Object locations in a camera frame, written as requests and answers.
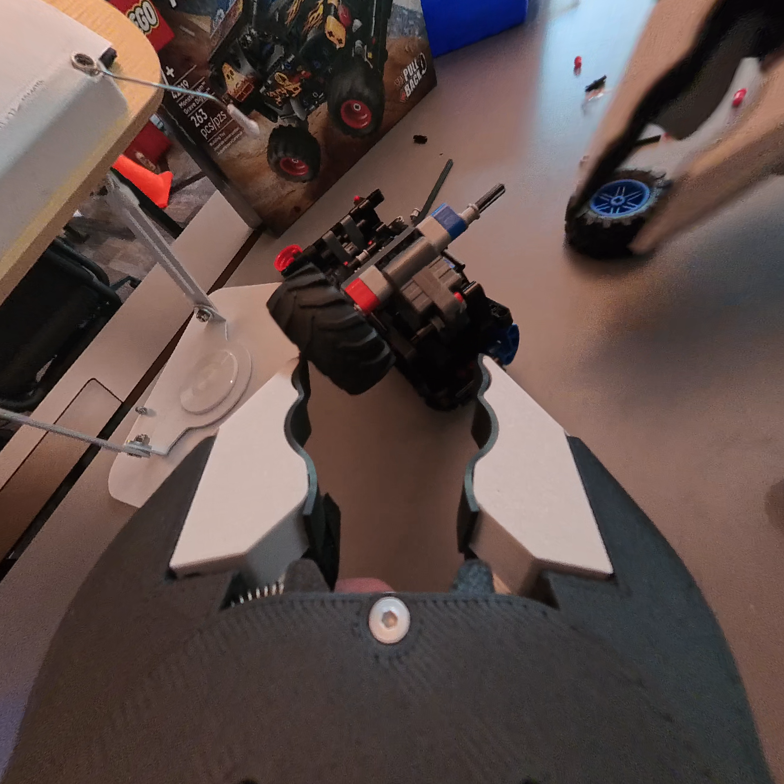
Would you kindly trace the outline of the printed toy truck box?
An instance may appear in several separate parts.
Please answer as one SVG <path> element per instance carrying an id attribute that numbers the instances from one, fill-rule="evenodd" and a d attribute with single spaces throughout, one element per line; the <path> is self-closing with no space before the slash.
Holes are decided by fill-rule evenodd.
<path id="1" fill-rule="evenodd" d="M 110 2 L 152 44 L 154 118 L 251 225 L 284 233 L 437 83 L 421 2 Z"/>

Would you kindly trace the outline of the raised white wooden-edged platform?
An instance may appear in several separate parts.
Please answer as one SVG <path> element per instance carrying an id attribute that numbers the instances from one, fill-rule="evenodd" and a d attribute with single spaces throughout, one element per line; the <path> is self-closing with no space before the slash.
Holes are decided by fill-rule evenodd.
<path id="1" fill-rule="evenodd" d="M 162 101 L 160 62 L 109 2 L 2 2 L 1 298 Z M 123 77 L 142 80 L 139 85 Z"/>

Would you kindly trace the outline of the long black axle rod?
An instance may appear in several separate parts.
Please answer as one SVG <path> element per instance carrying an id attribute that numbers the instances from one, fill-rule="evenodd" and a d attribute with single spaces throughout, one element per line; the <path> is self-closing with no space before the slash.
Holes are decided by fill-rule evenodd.
<path id="1" fill-rule="evenodd" d="M 452 171 L 453 166 L 454 166 L 454 161 L 453 159 L 450 158 L 446 162 L 443 170 L 438 176 L 436 183 L 434 184 L 419 215 L 416 218 L 417 225 L 419 225 L 419 223 L 421 223 L 431 213 L 432 209 L 434 208 L 435 202 L 438 196 L 440 195 L 442 188 L 445 185 L 446 179 L 448 178 L 450 172 Z"/>

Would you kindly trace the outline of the toy brick monster truck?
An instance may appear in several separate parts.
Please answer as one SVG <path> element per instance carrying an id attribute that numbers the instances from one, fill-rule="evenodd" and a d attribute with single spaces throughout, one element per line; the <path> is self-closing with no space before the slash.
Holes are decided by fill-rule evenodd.
<path id="1" fill-rule="evenodd" d="M 520 330 L 509 308 L 487 296 L 447 250 L 506 191 L 495 185 L 463 212 L 442 204 L 429 215 L 385 223 L 380 190 L 305 249 L 295 247 L 285 278 L 311 264 L 358 308 L 390 346 L 395 364 L 426 404 L 465 405 L 476 388 L 480 354 L 502 367 L 515 358 Z"/>

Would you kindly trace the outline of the blue storage bin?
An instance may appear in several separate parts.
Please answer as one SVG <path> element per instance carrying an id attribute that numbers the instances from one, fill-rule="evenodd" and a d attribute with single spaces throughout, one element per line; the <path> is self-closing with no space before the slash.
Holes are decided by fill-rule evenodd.
<path id="1" fill-rule="evenodd" d="M 524 24 L 528 1 L 422 1 L 434 57 Z"/>

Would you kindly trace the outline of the orange plastic piece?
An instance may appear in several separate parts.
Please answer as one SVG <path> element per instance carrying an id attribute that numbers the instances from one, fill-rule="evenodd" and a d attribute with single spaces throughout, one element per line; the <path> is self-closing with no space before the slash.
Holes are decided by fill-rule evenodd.
<path id="1" fill-rule="evenodd" d="M 153 172 L 124 154 L 118 156 L 111 168 L 131 182 L 157 207 L 165 209 L 169 206 L 173 181 L 171 171 Z"/>

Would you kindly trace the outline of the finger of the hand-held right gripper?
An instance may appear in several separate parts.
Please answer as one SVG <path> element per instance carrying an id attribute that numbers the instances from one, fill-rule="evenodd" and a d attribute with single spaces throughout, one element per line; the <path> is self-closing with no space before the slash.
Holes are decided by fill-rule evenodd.
<path id="1" fill-rule="evenodd" d="M 740 116 L 674 181 L 662 207 L 631 243 L 647 254 L 661 243 L 710 218 L 760 181 L 782 174 L 783 59 L 764 63 L 759 87 Z"/>
<path id="2" fill-rule="evenodd" d="M 626 71 L 613 89 L 579 176 L 579 197 L 589 198 L 629 156 L 634 143 L 662 105 L 679 90 L 672 76 L 698 49 L 717 1 L 655 4 Z"/>

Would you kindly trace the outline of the black toy wheel blue rim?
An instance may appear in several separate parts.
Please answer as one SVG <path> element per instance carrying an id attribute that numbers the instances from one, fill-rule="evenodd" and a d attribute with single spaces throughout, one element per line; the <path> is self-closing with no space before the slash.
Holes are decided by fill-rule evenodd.
<path id="1" fill-rule="evenodd" d="M 633 255 L 630 246 L 672 181 L 662 171 L 622 169 L 602 184 L 567 217 L 567 245 L 594 260 L 621 260 Z"/>

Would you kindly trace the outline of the white base metal stand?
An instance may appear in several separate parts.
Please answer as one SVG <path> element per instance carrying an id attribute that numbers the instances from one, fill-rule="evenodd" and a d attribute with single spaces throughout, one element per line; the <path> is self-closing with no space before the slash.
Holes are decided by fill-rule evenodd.
<path id="1" fill-rule="evenodd" d="M 209 296 L 182 265 L 130 189 L 116 176 L 107 200 L 154 255 L 193 305 L 193 317 L 154 383 L 123 445 L 45 423 L 2 404 L 2 419 L 97 446 L 117 455 L 110 494 L 141 507 L 202 440 L 216 436 L 299 350 L 284 336 L 267 308 L 276 284 L 221 289 Z"/>

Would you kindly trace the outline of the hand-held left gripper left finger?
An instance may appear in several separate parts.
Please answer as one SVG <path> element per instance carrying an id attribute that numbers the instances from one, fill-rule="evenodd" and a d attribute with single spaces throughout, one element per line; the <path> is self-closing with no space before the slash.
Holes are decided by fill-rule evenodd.
<path id="1" fill-rule="evenodd" d="M 220 426 L 171 555 L 177 577 L 234 572 L 262 589 L 306 557 L 335 586 L 340 511 L 305 449 L 309 399 L 308 363 L 290 360 Z"/>

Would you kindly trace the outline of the black toy wheel red rim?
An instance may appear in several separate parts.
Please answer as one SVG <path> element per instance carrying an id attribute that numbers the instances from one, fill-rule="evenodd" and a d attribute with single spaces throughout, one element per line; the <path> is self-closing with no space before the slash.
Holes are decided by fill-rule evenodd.
<path id="1" fill-rule="evenodd" d="M 302 358 L 348 394 L 364 394 L 394 367 L 387 341 L 314 265 L 283 280 L 267 308 Z"/>

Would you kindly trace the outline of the grey desk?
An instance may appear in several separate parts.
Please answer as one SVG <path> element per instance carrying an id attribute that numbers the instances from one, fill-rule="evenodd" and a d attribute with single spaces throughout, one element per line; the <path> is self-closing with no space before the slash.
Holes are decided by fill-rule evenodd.
<path id="1" fill-rule="evenodd" d="M 387 212 L 413 206 L 443 166 L 436 153 L 456 162 L 449 200 L 504 182 L 453 252 L 520 325 L 510 375 L 619 480 L 699 584 L 782 782 L 782 178 L 648 260 L 598 263 L 564 246 L 578 161 L 654 5 L 530 2 L 525 25 L 440 58 L 418 111 L 284 237 L 258 240 L 230 285 L 271 280 L 273 249 L 311 241 L 354 189 L 379 187 Z M 307 448 L 342 512 L 340 577 L 446 589 L 471 407 L 426 409 L 397 372 L 360 397 L 312 367 L 310 378 Z M 2 581 L 2 777 L 34 666 L 131 515 L 103 487 L 110 457 L 95 457 Z"/>

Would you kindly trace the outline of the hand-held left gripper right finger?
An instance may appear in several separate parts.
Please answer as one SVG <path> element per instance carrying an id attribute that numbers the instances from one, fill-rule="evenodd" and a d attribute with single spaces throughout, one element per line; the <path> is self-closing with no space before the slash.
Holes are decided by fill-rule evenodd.
<path id="1" fill-rule="evenodd" d="M 495 361 L 481 356 L 458 509 L 458 547 L 509 593 L 544 572 L 607 580 L 613 565 L 563 427 Z"/>

